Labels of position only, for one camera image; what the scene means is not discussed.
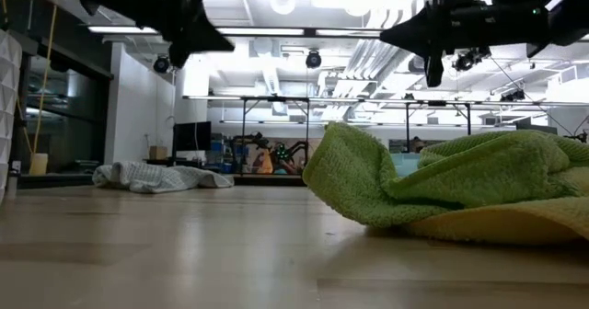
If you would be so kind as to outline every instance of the glass wall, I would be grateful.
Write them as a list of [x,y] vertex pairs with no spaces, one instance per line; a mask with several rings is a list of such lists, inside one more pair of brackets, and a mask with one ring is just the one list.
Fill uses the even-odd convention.
[[[52,63],[43,91],[46,65],[43,57],[31,58],[25,87],[23,111],[31,148],[37,137],[37,153],[49,156],[48,174],[91,174],[104,159],[108,89],[94,79]],[[24,132],[15,135],[24,136]],[[25,175],[30,156],[28,147],[20,150]]]

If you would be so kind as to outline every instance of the towel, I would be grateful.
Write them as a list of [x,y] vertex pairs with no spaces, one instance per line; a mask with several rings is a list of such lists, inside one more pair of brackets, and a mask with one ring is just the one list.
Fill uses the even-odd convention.
[[128,189],[136,193],[166,193],[193,189],[229,188],[234,185],[231,177],[212,171],[187,166],[151,166],[138,162],[119,162],[112,166],[99,166],[92,177],[98,187]]
[[505,244],[589,238],[589,146],[536,131],[487,132],[422,150],[397,177],[385,146],[331,123],[303,174],[344,217],[419,236]]

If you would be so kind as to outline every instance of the cardboard box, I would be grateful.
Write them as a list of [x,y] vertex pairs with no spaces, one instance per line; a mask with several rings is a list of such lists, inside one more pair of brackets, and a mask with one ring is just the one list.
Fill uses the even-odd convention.
[[149,147],[149,159],[155,159],[155,160],[167,159],[167,147],[161,147],[161,146]]

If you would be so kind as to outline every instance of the wooden floor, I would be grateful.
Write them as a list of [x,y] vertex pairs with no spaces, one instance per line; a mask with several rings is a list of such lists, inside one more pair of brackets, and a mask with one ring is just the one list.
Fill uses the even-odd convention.
[[302,188],[18,193],[2,308],[587,308],[589,249],[366,230]]

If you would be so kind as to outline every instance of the green towel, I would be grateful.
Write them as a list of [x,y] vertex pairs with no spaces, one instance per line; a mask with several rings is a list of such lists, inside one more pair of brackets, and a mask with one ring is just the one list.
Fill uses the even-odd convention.
[[331,123],[303,180],[331,208],[365,225],[389,227],[446,212],[586,195],[572,167],[589,166],[589,146],[535,131],[487,132],[422,151],[420,168],[397,177],[386,147]]

